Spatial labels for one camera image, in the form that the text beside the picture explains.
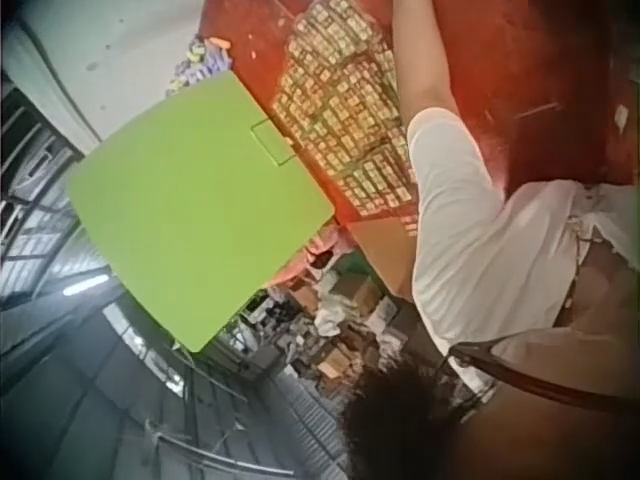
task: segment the dark hair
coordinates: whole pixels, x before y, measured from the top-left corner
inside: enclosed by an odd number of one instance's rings
[[[313,262],[311,262],[309,265],[316,270],[322,270],[329,264],[332,258],[333,252],[331,250],[327,250],[326,252],[322,252],[316,255],[316,257],[313,259]]]
[[[477,400],[452,407],[433,373],[408,358],[365,369],[341,416],[351,479],[439,475],[456,427]]]

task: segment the window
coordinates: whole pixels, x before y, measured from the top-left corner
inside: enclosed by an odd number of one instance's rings
[[[127,318],[117,304],[112,303],[102,309],[102,313],[107,318],[118,336],[126,343],[131,351],[141,359],[149,370],[160,379],[166,387],[179,397],[184,395],[184,379],[171,368],[162,356],[153,348],[147,346],[135,328],[131,326]]]

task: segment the white wall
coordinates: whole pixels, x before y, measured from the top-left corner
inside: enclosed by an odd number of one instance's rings
[[[174,67],[197,32],[203,3],[30,0],[20,16],[104,139],[164,98]]]

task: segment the person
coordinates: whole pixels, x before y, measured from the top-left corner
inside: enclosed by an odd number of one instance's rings
[[[449,355],[363,373],[341,419],[351,478],[640,478],[635,188],[539,182],[505,202],[460,119],[433,1],[395,0],[393,30],[413,295]]]

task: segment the ceiling light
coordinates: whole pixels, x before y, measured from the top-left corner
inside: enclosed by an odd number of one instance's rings
[[[85,290],[88,290],[89,288],[95,287],[96,285],[100,285],[101,283],[106,282],[107,280],[109,280],[109,275],[98,275],[97,277],[93,277],[93,278],[88,278],[86,280],[83,280],[81,282],[75,283],[73,285],[71,285],[70,287],[65,288],[62,291],[62,294],[65,297],[70,297],[71,295],[75,295],[76,293],[80,293],[80,292],[84,292]]]

